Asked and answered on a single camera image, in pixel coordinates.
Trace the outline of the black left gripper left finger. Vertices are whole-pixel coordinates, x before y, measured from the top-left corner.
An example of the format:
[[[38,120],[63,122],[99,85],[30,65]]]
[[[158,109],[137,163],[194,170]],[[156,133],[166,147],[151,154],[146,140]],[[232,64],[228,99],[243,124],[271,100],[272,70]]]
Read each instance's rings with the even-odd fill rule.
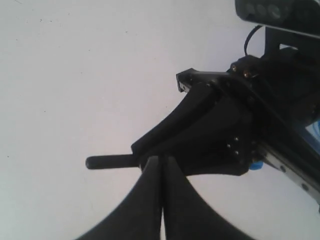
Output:
[[[138,181],[124,200],[80,240],[159,240],[162,219],[162,164],[147,160]]]

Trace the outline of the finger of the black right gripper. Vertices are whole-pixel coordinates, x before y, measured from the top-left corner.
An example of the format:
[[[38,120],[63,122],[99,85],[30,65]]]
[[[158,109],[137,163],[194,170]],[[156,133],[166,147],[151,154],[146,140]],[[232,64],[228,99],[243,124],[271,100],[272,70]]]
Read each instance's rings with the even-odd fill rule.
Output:
[[[222,95],[208,83],[191,87],[179,105],[158,125],[132,144],[132,155],[182,158],[207,152],[215,142],[209,118]]]
[[[183,157],[173,157],[187,176],[224,174],[240,176],[248,171],[249,159],[254,148],[253,113],[244,105],[223,96],[211,111],[206,131],[215,142],[208,151]],[[145,167],[149,157],[142,157]]]

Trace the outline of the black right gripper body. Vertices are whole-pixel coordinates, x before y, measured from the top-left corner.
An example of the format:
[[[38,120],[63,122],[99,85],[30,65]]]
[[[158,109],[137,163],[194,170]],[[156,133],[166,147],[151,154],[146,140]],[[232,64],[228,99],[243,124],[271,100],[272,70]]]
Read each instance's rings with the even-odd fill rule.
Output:
[[[253,115],[257,153],[319,201],[320,138],[310,131],[320,119],[317,65],[293,57],[248,55],[227,72],[190,68],[176,79],[182,92],[205,83],[245,105]]]

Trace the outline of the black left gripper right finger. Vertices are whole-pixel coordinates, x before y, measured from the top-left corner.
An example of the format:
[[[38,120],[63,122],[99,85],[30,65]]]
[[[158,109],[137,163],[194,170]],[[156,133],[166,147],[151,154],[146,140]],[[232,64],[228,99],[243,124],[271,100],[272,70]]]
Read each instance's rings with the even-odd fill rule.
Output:
[[[163,159],[163,211],[168,240],[251,240],[198,194],[173,157]]]

